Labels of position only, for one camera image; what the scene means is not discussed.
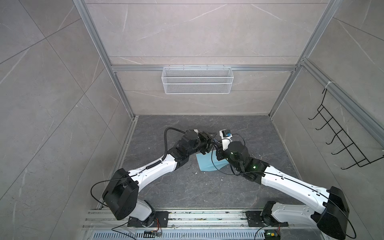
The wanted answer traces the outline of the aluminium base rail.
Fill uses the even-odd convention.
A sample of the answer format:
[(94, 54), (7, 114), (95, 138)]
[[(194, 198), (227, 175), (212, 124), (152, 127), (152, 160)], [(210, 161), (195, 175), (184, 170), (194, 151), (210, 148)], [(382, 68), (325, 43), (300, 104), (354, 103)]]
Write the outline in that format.
[(166, 228), (128, 227), (129, 219), (117, 221), (108, 210), (89, 211), (78, 240), (328, 240), (315, 227), (249, 227), (246, 211), (160, 210), (169, 212)]

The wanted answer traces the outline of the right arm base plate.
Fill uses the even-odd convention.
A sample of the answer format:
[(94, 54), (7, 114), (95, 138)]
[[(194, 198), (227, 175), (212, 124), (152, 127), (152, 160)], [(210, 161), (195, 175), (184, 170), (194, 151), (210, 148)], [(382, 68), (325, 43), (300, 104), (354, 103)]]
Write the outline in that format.
[(249, 227), (288, 227), (287, 222), (279, 222), (272, 214), (265, 211), (246, 211), (246, 220)]

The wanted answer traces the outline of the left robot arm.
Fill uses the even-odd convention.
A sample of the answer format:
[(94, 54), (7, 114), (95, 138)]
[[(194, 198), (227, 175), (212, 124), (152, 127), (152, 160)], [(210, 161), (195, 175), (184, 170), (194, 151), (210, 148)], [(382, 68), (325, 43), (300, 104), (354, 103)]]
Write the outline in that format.
[(139, 192), (163, 175), (171, 173), (185, 165), (191, 155), (198, 152), (206, 154), (213, 148), (216, 134), (187, 130), (176, 144), (168, 149), (167, 128), (165, 131), (165, 153), (159, 159), (134, 170), (117, 170), (109, 180), (102, 198), (117, 220), (126, 217), (145, 222), (152, 218), (155, 210), (146, 202), (138, 199)]

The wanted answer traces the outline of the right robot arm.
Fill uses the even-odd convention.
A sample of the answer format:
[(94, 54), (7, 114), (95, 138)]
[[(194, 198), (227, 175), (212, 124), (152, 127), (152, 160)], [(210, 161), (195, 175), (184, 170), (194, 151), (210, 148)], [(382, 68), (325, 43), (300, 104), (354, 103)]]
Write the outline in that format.
[(265, 225), (300, 223), (316, 226), (325, 235), (337, 240), (348, 237), (350, 210), (341, 189), (314, 186), (287, 175), (267, 162), (252, 158), (248, 148), (239, 141), (214, 140), (214, 148), (217, 159), (228, 161), (235, 169), (234, 176), (276, 189), (302, 202), (301, 205), (267, 202), (262, 211)]

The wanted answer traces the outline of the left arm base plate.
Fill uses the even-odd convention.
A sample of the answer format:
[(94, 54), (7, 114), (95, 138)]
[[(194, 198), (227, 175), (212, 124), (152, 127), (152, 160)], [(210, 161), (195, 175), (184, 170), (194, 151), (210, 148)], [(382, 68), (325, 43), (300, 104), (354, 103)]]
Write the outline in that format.
[(152, 213), (146, 220), (140, 221), (137, 218), (130, 217), (127, 223), (128, 227), (151, 227), (157, 228), (160, 225), (161, 228), (166, 228), (169, 221), (169, 212), (167, 211), (158, 211)]

